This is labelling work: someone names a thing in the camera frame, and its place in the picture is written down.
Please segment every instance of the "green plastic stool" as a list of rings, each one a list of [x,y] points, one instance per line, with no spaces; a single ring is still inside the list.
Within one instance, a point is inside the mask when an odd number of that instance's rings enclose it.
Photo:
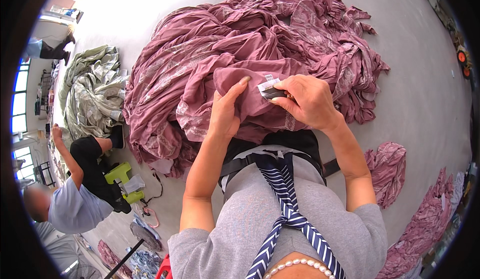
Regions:
[[[116,168],[105,174],[106,182],[109,185],[112,185],[115,183],[115,179],[117,178],[119,178],[123,184],[129,182],[130,179],[128,178],[127,172],[131,169],[132,167],[130,166],[130,163],[121,163]],[[132,204],[139,201],[140,199],[145,198],[145,195],[143,191],[137,191],[129,193],[128,196],[123,195],[123,198],[127,200],[128,204]]]

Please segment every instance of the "hand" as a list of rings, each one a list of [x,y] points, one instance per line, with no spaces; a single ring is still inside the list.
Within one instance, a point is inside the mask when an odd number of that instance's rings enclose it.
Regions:
[[[343,115],[333,107],[332,93],[328,83],[313,76],[295,75],[273,85],[276,89],[287,90],[297,103],[286,97],[274,97],[275,105],[283,107],[295,119],[321,130],[324,133],[335,130]]]
[[[52,137],[53,142],[57,140],[62,140],[62,129],[58,126],[58,124],[54,124],[52,127]]]
[[[208,126],[208,136],[220,138],[230,142],[231,138],[237,134],[240,127],[240,119],[234,115],[235,100],[247,88],[250,76],[243,77],[237,84],[221,96],[215,90],[213,95],[212,115],[210,125]]]

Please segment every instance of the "foot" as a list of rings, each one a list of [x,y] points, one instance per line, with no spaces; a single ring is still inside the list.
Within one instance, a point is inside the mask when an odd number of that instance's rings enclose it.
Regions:
[[[125,148],[125,137],[123,134],[123,125],[113,126],[112,133],[108,137],[112,141],[112,148]]]
[[[75,37],[74,37],[74,33],[73,33],[72,31],[70,31],[67,36],[68,36],[70,42],[72,42],[72,43],[74,43],[74,44],[76,43],[76,40],[75,40]]]
[[[115,212],[123,212],[125,214],[130,213],[132,211],[132,206],[128,204],[127,200],[122,197],[115,200],[115,207],[113,207],[113,211]]]
[[[65,61],[65,65],[67,65],[69,59],[70,59],[70,52],[66,51],[65,54],[63,54],[63,60]]]

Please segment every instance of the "pink clothing scrap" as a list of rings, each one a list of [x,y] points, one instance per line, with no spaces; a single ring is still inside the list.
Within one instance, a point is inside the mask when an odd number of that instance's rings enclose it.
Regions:
[[[119,262],[120,258],[115,255],[114,252],[110,249],[109,245],[107,245],[103,240],[98,242],[97,246],[98,252],[100,253],[100,257],[102,258],[103,263],[112,270]],[[132,271],[123,264],[116,273],[123,279],[132,279]]]
[[[453,174],[446,180],[446,168],[430,186],[417,212],[398,242],[388,249],[387,260],[377,279],[397,278],[417,265],[421,255],[440,240],[447,228],[452,209]]]
[[[243,75],[253,79],[236,102],[237,138],[259,142],[306,127],[261,97],[256,85],[266,74],[325,80],[348,123],[373,120],[376,80],[389,67],[362,39],[363,31],[375,34],[356,22],[368,18],[341,0],[226,0],[170,13],[126,86],[123,114],[137,161],[180,177],[207,134],[215,89],[224,94]]]
[[[386,142],[365,152],[365,160],[371,172],[377,204],[386,209],[395,202],[405,183],[407,150],[404,146]]]

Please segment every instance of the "stool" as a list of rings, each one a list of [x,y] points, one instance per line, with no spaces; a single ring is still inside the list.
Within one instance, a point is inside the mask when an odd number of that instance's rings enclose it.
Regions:
[[[162,265],[158,269],[158,272],[155,276],[155,279],[160,279],[160,276],[162,276],[163,271],[168,272],[168,274],[166,276],[166,279],[173,279],[172,270],[171,270],[171,267],[170,267],[170,254],[165,255],[165,258],[162,261]]]
[[[129,182],[130,179],[128,178],[127,172],[131,169],[132,167],[128,162],[123,162],[119,164],[116,168],[105,174],[106,182],[109,185],[116,184],[115,179],[117,178],[119,178],[123,184]],[[145,198],[145,195],[143,191],[130,192],[127,196],[123,195],[123,198],[128,202],[128,204],[133,204],[140,199]]]

